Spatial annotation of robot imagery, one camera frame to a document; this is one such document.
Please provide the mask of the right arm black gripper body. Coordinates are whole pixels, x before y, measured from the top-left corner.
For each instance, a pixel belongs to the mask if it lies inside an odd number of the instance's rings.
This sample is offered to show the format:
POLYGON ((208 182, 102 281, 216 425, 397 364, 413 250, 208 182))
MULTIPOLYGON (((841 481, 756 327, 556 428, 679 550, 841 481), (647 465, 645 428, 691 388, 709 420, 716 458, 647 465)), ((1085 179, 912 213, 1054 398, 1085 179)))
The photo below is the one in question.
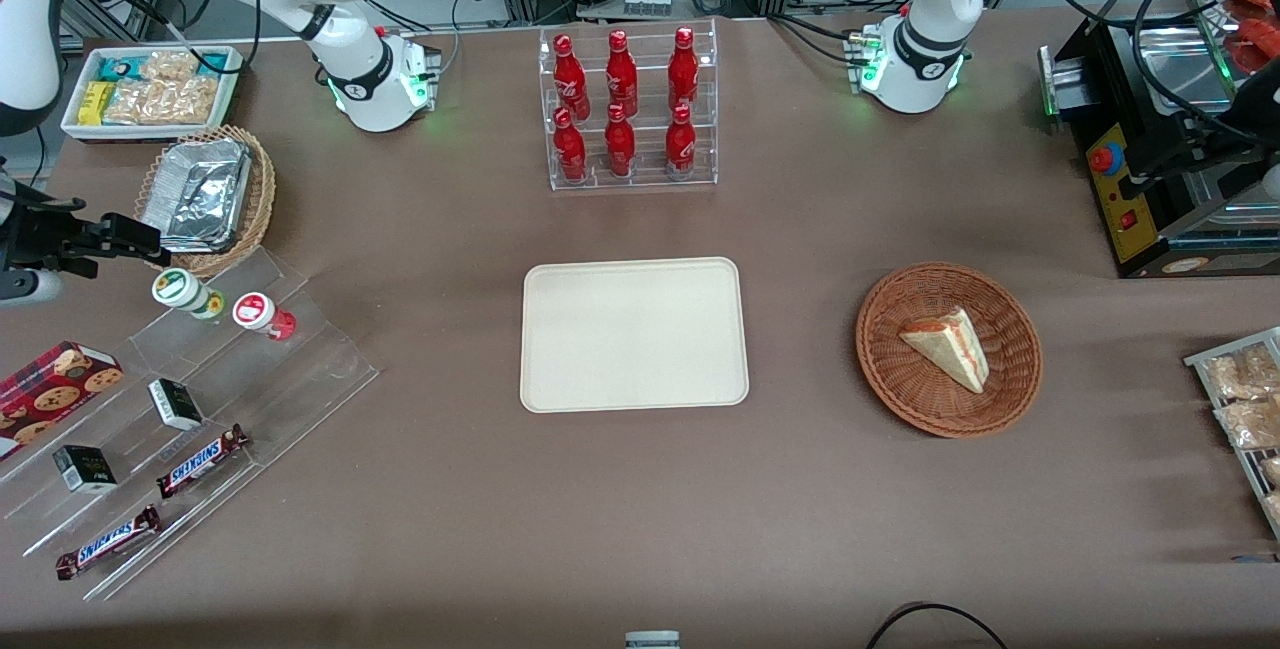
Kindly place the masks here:
POLYGON ((18 180, 4 180, 3 189, 3 271, 64 271, 76 276, 96 276, 99 265, 81 251, 95 248, 93 225, 76 216, 82 201, 69 206, 55 204, 50 195, 37 192, 18 180))

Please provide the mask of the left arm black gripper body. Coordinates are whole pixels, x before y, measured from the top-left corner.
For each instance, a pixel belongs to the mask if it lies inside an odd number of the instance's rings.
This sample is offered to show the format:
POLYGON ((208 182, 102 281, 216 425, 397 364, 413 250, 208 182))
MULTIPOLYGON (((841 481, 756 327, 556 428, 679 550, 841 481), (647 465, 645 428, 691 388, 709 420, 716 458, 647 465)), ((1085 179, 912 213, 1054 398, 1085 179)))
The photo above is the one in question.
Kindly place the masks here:
POLYGON ((1277 165, 1279 60, 1272 58, 1244 79, 1225 111, 1211 116, 1204 154, 1211 169, 1277 165))

